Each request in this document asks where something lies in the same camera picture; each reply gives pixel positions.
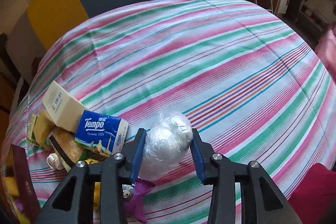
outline purple bag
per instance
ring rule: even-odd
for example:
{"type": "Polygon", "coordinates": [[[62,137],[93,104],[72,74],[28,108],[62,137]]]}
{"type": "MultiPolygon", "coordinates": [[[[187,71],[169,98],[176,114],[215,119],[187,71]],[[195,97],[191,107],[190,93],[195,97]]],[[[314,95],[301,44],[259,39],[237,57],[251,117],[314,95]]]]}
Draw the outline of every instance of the purple bag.
{"type": "Polygon", "coordinates": [[[134,216],[136,220],[143,224],[147,224],[147,219],[143,213],[143,198],[154,188],[155,184],[153,182],[136,179],[133,197],[131,201],[125,202],[126,214],[134,216]]]}
{"type": "Polygon", "coordinates": [[[20,213],[24,213],[25,212],[25,209],[23,207],[23,204],[22,202],[19,200],[19,199],[16,199],[15,200],[15,206],[17,208],[17,210],[20,212],[20,213]]]}

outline barcode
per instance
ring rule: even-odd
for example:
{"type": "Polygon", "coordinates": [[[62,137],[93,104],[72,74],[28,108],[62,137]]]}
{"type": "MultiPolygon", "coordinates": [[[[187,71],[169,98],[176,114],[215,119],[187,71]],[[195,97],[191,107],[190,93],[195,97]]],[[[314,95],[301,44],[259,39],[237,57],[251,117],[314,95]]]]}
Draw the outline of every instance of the barcode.
{"type": "Polygon", "coordinates": [[[32,130],[32,127],[33,127],[33,123],[32,123],[32,122],[29,122],[29,125],[28,125],[28,131],[31,131],[31,130],[32,130]]]}
{"type": "Polygon", "coordinates": [[[55,99],[55,102],[54,102],[54,105],[57,106],[57,103],[59,102],[59,100],[61,99],[62,97],[62,92],[60,91],[55,99]]]}

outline yellow sponge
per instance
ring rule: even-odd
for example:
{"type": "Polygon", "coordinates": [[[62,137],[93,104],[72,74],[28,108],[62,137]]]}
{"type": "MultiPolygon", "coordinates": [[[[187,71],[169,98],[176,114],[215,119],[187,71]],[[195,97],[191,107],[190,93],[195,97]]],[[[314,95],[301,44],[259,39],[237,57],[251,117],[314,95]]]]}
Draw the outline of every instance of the yellow sponge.
{"type": "Polygon", "coordinates": [[[2,181],[4,182],[6,190],[9,195],[19,196],[19,189],[17,188],[14,177],[4,177],[2,181]]]}
{"type": "Polygon", "coordinates": [[[35,140],[38,142],[38,144],[48,151],[53,150],[53,147],[46,144],[46,139],[50,132],[54,129],[54,127],[55,124],[50,118],[48,112],[46,110],[42,110],[40,115],[36,119],[33,133],[35,136],[35,140]]]}

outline blue gripper pad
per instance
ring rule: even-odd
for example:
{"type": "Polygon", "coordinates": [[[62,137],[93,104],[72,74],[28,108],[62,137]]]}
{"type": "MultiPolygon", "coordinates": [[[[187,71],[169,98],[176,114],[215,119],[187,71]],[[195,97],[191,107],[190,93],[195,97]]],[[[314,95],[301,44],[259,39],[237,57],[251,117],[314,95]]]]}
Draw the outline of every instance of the blue gripper pad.
{"type": "Polygon", "coordinates": [[[135,183],[135,180],[138,178],[141,163],[142,163],[142,156],[143,156],[143,147],[145,145],[147,132],[144,128],[139,128],[133,143],[136,143],[136,149],[134,152],[134,156],[132,159],[131,164],[131,174],[130,174],[130,181],[135,183]]]}
{"type": "Polygon", "coordinates": [[[199,178],[199,180],[202,183],[205,183],[204,160],[203,160],[201,151],[199,149],[199,146],[197,144],[197,140],[195,139],[195,135],[194,135],[193,140],[190,144],[190,151],[191,151],[191,155],[193,157],[193,162],[194,162],[194,165],[195,165],[197,177],[199,178]]]}

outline white cardboard box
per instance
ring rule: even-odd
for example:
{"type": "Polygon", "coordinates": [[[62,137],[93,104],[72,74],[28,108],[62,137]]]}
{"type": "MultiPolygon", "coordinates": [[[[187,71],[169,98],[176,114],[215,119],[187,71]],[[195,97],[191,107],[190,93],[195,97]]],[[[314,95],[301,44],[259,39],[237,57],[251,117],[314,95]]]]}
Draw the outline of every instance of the white cardboard box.
{"type": "Polygon", "coordinates": [[[279,5],[279,14],[285,14],[288,8],[289,0],[280,0],[280,5],[279,5]]]}
{"type": "Polygon", "coordinates": [[[76,132],[83,111],[89,110],[55,81],[50,84],[42,103],[55,125],[70,132],[76,132]]]}

